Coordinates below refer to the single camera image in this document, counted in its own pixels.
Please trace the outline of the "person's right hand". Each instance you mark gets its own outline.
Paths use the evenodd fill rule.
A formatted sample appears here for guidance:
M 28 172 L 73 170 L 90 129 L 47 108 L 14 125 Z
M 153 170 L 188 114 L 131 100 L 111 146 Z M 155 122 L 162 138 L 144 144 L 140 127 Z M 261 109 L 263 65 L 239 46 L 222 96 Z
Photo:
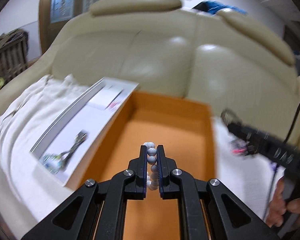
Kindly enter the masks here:
M 266 217 L 266 224 L 270 228 L 273 226 L 281 226 L 283 224 L 283 215 L 288 211 L 290 213 L 298 214 L 297 220 L 290 228 L 290 231 L 293 231 L 300 227 L 300 198 L 295 199 L 287 204 L 282 196 L 284 188 L 284 177 L 281 177 L 277 182 L 273 199 L 269 203 L 269 212 Z

